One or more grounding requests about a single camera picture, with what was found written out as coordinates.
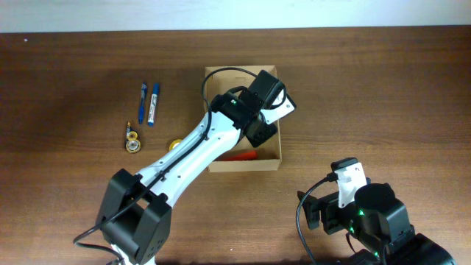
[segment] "blue pen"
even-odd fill
[[[139,124],[142,124],[144,119],[144,102],[146,101],[147,85],[145,82],[142,83],[141,87],[141,106],[139,107]]]
[[[152,91],[152,98],[150,99],[150,107],[149,107],[149,120],[147,120],[147,124],[149,126],[154,125],[154,117],[155,117],[155,109],[157,108],[157,95],[159,94],[159,84],[154,84],[154,90]]]

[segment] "pen cap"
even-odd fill
[[[154,84],[154,90],[152,91],[154,94],[159,94],[159,83]]]

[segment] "marker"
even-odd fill
[[[154,90],[152,91],[152,98],[150,99],[150,107],[149,107],[149,120],[147,124],[149,126],[154,126],[154,117],[155,117],[155,109],[157,108],[157,95],[159,94],[159,84],[154,84]]]
[[[141,86],[141,106],[139,107],[139,124],[142,124],[142,120],[144,119],[144,102],[146,101],[146,95],[147,85],[145,82],[143,82]]]

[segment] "pen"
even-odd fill
[[[149,107],[149,120],[147,120],[147,124],[149,126],[154,125],[154,117],[155,117],[155,109],[157,108],[157,95],[159,94],[159,84],[154,84],[154,90],[152,91],[152,97],[150,99],[150,107]]]
[[[146,101],[147,85],[145,82],[142,83],[141,87],[141,106],[139,107],[139,124],[142,124],[144,119],[144,102]]]

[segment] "white marker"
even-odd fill
[[[154,125],[154,117],[155,117],[155,109],[157,108],[157,95],[159,94],[159,84],[154,84],[154,90],[152,91],[152,97],[150,99],[150,107],[149,107],[149,120],[147,124],[149,126]]]

